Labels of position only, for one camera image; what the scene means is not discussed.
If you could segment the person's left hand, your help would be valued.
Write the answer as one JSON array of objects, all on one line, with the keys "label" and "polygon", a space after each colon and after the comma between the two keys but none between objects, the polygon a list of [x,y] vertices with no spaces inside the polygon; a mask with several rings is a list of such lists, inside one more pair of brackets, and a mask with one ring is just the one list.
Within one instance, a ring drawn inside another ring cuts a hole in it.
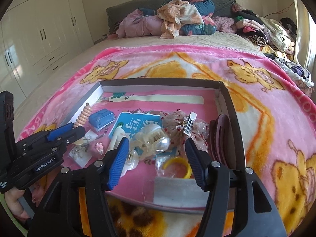
[{"label": "person's left hand", "polygon": [[[32,203],[37,208],[40,204],[39,195],[43,190],[42,186],[39,183],[32,185]],[[23,197],[25,191],[19,190],[16,187],[13,187],[4,194],[5,201],[11,213],[20,221],[26,221],[30,218],[30,215],[24,209],[24,207],[19,202],[19,199]]]}]

